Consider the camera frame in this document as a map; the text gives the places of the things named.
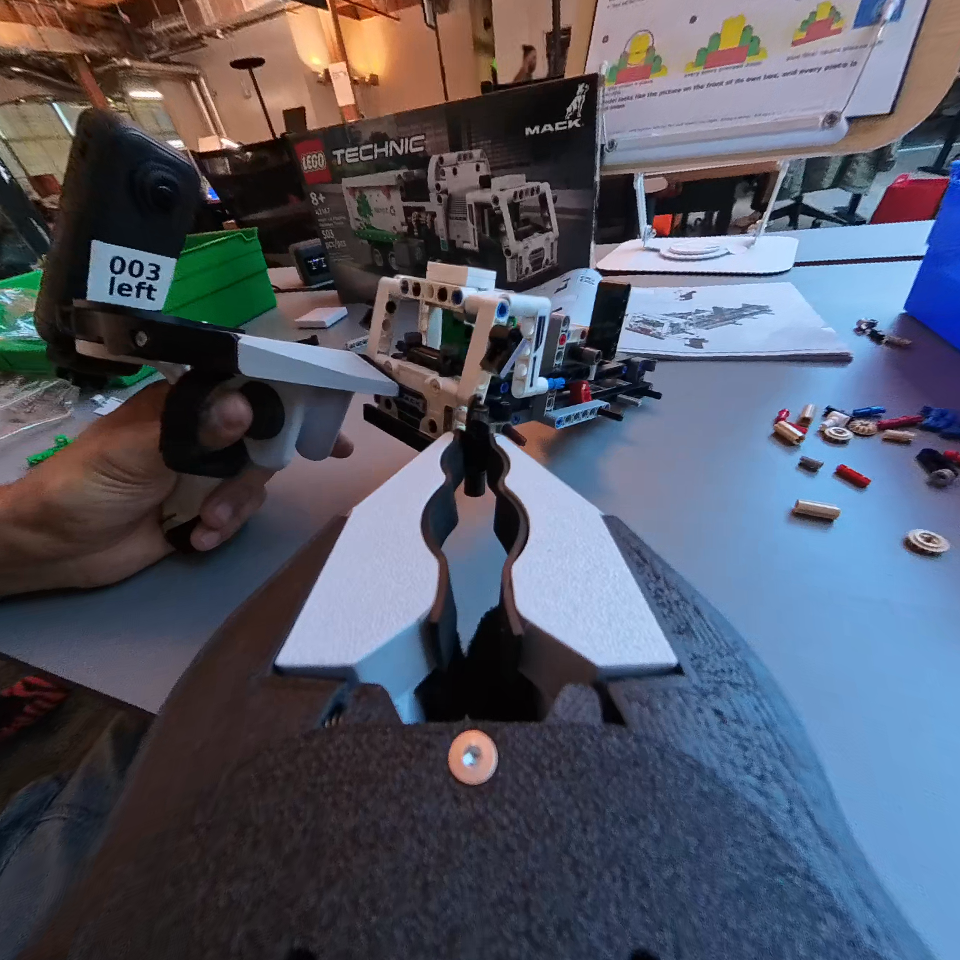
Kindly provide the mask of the green plastic bin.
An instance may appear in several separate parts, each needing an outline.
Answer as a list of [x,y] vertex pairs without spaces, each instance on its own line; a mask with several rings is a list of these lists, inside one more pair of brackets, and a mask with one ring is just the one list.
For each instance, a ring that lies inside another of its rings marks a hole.
[[[1,282],[1,371],[50,377],[53,367],[34,324],[42,271]],[[237,329],[277,304],[255,226],[191,234],[177,261],[164,311]]]

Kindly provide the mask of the grey truck lego box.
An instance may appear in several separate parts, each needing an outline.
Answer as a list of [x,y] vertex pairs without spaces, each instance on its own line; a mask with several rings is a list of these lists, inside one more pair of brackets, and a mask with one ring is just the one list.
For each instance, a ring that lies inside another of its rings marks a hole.
[[524,292],[592,266],[599,77],[536,80],[289,139],[342,302],[438,261]]

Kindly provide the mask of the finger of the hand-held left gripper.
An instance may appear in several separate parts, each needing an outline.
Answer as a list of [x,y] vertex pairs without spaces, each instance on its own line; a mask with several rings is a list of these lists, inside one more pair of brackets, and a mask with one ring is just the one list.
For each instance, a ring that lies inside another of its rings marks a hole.
[[249,379],[394,398],[399,384],[368,359],[344,349],[240,334],[238,373]]

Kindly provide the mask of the blue plastic bin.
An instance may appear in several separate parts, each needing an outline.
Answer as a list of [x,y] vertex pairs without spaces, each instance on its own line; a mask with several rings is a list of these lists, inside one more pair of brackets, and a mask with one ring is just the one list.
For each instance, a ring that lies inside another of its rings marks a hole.
[[959,160],[951,164],[949,181],[927,238],[903,311],[959,349]]

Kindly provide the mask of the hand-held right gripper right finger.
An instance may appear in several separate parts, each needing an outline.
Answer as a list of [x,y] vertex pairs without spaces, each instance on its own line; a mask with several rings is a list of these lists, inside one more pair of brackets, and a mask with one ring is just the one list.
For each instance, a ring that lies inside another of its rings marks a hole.
[[532,683],[666,675],[679,659],[601,510],[508,438],[491,446],[500,606]]

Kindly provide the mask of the black lego pin assembly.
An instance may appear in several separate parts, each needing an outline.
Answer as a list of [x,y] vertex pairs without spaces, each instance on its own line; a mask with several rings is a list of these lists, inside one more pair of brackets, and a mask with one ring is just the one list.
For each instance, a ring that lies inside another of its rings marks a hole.
[[468,408],[463,428],[458,434],[463,493],[468,498],[481,498],[486,492],[491,457],[491,426],[486,404],[481,402]]

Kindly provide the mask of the lego instruction booklet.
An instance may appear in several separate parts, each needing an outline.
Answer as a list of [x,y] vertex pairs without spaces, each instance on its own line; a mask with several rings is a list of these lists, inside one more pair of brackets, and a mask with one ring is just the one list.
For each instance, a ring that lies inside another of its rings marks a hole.
[[666,360],[794,359],[853,353],[788,282],[630,284],[618,352]]

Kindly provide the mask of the pile of small lego pieces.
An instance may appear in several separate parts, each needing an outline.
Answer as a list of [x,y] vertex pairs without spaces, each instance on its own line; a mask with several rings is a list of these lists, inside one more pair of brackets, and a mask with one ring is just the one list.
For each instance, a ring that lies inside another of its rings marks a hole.
[[[878,322],[872,318],[859,318],[854,333],[881,346],[905,349],[911,345],[906,337],[880,329]],[[772,420],[772,436],[787,447],[797,448],[813,426],[822,441],[839,447],[846,446],[856,437],[878,437],[884,443],[907,447],[917,439],[918,431],[935,434],[941,440],[956,441],[958,444],[957,411],[924,405],[916,414],[888,416],[886,413],[886,407],[878,404],[857,407],[851,411],[827,405],[822,410],[819,422],[814,423],[817,414],[815,404],[804,405],[796,416],[783,408],[776,412]],[[916,453],[915,460],[930,487],[948,489],[958,484],[958,448],[940,450],[922,447]],[[820,472],[824,463],[803,454],[798,457],[796,466],[801,472],[812,475]],[[833,475],[846,486],[859,491],[867,490],[872,483],[872,478],[846,463],[839,463]],[[831,524],[839,519],[841,510],[830,503],[798,498],[790,515],[805,521]],[[907,531],[902,542],[911,553],[930,558],[942,557],[952,549],[951,542],[943,534],[927,529]]]

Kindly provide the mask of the clear plastic bag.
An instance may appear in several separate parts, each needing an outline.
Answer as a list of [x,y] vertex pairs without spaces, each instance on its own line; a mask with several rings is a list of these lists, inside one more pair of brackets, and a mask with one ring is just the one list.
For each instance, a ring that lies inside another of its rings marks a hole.
[[1,442],[65,422],[79,399],[79,388],[64,379],[2,373]]

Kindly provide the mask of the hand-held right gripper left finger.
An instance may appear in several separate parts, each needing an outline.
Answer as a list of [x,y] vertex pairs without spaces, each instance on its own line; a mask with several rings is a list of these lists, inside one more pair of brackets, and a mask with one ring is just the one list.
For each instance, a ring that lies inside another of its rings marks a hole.
[[417,691],[460,647],[443,547],[463,479],[459,442],[447,433],[352,509],[276,672],[378,686],[402,722],[426,720]]

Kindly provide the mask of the red plastic bin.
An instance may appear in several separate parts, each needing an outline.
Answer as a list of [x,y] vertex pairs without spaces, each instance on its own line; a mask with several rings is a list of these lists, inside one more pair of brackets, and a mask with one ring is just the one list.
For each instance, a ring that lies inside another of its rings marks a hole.
[[885,189],[870,215],[871,225],[934,220],[950,184],[943,175],[900,174]]

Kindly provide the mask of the person's leg in jeans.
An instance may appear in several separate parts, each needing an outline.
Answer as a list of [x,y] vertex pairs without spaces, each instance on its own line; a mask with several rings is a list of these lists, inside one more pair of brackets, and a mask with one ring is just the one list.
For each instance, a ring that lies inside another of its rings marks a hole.
[[28,784],[1,817],[1,957],[20,958],[47,929],[88,861],[151,722],[121,714],[71,773]]

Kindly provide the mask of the lego truck chassis model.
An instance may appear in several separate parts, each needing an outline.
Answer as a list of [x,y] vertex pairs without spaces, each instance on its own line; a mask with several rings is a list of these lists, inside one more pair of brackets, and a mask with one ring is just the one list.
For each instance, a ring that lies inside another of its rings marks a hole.
[[572,270],[522,293],[493,271],[439,261],[425,276],[379,280],[366,340],[352,344],[396,395],[364,405],[365,421],[417,450],[447,434],[508,438],[554,431],[657,402],[654,359],[619,346],[632,287]]

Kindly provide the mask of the person's left hand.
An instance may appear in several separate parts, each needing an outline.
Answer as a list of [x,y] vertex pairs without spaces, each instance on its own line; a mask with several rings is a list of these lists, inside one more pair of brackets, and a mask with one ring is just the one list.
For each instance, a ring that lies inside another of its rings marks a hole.
[[[139,390],[66,450],[2,486],[2,598],[110,586],[174,551],[162,531],[162,505],[177,485],[160,452],[169,391],[163,382]],[[201,407],[199,441],[225,449],[252,418],[244,395],[218,389]],[[233,537],[263,504],[272,475],[253,466],[213,488],[193,548],[204,553]]]

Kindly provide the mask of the black floor lamp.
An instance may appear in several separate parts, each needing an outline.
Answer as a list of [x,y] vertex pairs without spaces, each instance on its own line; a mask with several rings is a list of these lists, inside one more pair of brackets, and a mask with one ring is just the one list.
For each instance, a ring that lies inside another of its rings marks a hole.
[[271,119],[268,107],[264,100],[264,97],[261,92],[261,88],[258,82],[257,71],[266,63],[265,58],[262,56],[242,56],[236,57],[229,61],[229,66],[231,69],[246,72],[249,78],[249,82],[253,89],[256,100],[259,104],[261,113],[263,114],[264,120],[267,124],[267,128],[272,140],[278,140],[278,134],[276,132],[275,126]]

